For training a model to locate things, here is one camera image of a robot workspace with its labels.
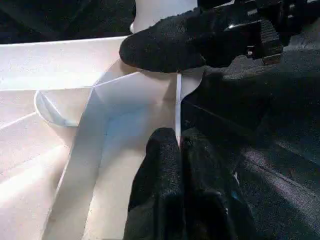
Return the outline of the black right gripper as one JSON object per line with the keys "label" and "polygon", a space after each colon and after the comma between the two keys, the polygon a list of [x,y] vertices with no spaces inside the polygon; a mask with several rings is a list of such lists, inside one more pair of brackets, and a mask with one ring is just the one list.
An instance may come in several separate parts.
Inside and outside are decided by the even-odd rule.
{"label": "black right gripper", "polygon": [[199,44],[207,66],[229,66],[238,56],[280,62],[291,37],[320,17],[318,0],[201,0],[210,27]]}

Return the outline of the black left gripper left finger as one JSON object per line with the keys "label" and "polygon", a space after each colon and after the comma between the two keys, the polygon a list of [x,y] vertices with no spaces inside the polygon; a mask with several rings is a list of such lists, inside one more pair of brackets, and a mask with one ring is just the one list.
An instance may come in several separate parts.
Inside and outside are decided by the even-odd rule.
{"label": "black left gripper left finger", "polygon": [[184,186],[181,153],[172,128],[156,129],[133,179],[125,240],[184,240]]}

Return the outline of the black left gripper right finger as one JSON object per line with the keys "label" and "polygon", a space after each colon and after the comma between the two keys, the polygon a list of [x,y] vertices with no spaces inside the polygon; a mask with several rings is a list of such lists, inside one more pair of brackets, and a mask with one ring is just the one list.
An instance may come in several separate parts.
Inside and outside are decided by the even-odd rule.
{"label": "black left gripper right finger", "polygon": [[205,135],[183,132],[185,223],[191,240],[257,240],[239,183]]}

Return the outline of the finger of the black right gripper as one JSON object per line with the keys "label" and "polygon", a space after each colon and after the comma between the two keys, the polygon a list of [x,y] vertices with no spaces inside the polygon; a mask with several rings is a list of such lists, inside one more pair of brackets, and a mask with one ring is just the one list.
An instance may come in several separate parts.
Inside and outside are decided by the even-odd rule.
{"label": "finger of the black right gripper", "polygon": [[120,59],[150,72],[176,73],[210,66],[226,68],[245,55],[249,32],[231,26],[227,9],[194,9],[170,16],[127,37]]}

